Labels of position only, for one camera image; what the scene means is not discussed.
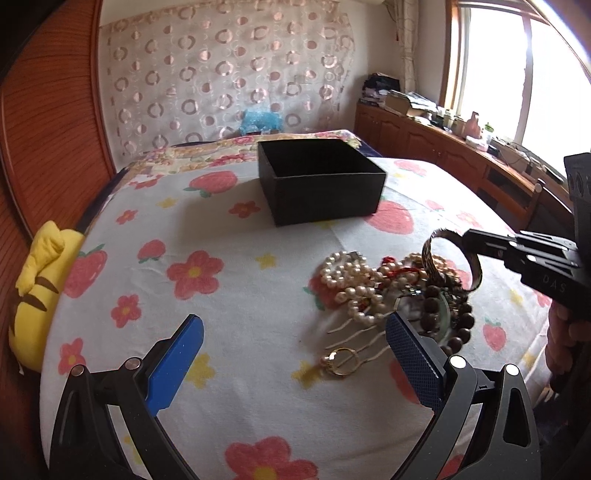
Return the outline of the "right human hand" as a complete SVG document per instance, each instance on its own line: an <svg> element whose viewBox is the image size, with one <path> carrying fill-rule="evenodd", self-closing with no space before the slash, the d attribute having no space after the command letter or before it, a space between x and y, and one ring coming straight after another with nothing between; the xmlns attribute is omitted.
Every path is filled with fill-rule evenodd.
<svg viewBox="0 0 591 480"><path fill-rule="evenodd" d="M550 387L561 394L582 359L583 347L590 342L590 322L553 300L550 306L545 360L552 376Z"/></svg>

